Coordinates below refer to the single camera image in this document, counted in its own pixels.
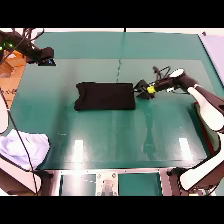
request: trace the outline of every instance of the folded black cloth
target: folded black cloth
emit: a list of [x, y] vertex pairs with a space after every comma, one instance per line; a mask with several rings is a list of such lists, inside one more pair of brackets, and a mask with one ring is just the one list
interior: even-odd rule
[[79, 98], [75, 110], [134, 110], [132, 83], [82, 82], [76, 85]]

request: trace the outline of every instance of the green table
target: green table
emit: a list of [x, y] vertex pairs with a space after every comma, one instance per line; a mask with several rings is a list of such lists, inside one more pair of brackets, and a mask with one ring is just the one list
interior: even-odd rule
[[[206, 157], [189, 96], [159, 93], [153, 101], [136, 100], [135, 111], [74, 110], [76, 84], [115, 82], [119, 58], [119, 82], [153, 81], [154, 63], [173, 63], [172, 69], [199, 69], [198, 81], [223, 97], [222, 84], [197, 35], [46, 33], [36, 44], [55, 50], [57, 66], [27, 65], [11, 112], [19, 130], [49, 136], [51, 148], [39, 169], [192, 166]], [[192, 158], [181, 154], [180, 138], [187, 139]]]

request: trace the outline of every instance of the glossy green tabletop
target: glossy green tabletop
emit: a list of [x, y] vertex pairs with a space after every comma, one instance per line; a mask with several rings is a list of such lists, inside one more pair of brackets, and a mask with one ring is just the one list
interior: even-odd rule
[[170, 65], [223, 96], [198, 36], [46, 33], [36, 44], [55, 50], [57, 66], [27, 65], [11, 111], [19, 130], [48, 135], [51, 148], [40, 169], [192, 166], [206, 158], [190, 96], [158, 93], [154, 100], [136, 99], [134, 111], [74, 110], [76, 84], [115, 82], [120, 57], [119, 82], [151, 82], [152, 66]]

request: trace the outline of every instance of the red object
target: red object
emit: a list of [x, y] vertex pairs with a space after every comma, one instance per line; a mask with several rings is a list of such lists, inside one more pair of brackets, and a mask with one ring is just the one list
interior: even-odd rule
[[[197, 111], [197, 108], [196, 108], [196, 104], [198, 104], [198, 102], [195, 102], [195, 103], [194, 103], [194, 108], [195, 108], [195, 110], [196, 110], [196, 112], [197, 112], [197, 114], [198, 114], [198, 111]], [[202, 123], [202, 121], [201, 121], [201, 118], [200, 118], [199, 114], [198, 114], [198, 117], [199, 117], [199, 120], [200, 120], [200, 125], [201, 125], [201, 128], [202, 128], [202, 131], [203, 131], [204, 136], [205, 136], [205, 141], [206, 141], [206, 144], [207, 144], [207, 146], [208, 146], [208, 150], [209, 150], [209, 152], [210, 152], [210, 155], [213, 155], [213, 154], [215, 153], [215, 150], [214, 150], [214, 148], [213, 148], [213, 146], [212, 146], [212, 143], [211, 143], [211, 141], [210, 141], [210, 138], [209, 138], [209, 136], [208, 136], [208, 133], [207, 133], [207, 131], [206, 131], [206, 128], [205, 128], [205, 126], [203, 125], [203, 123]]]

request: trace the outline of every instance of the crumpled white towel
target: crumpled white towel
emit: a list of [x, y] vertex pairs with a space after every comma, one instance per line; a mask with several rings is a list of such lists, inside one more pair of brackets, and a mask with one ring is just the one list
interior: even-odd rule
[[[43, 162], [50, 148], [48, 137], [44, 134], [29, 134], [21, 131], [19, 133], [30, 155], [32, 166], [35, 169]], [[31, 169], [27, 153], [14, 129], [10, 131], [7, 137], [0, 136], [0, 154], [23, 169]]]

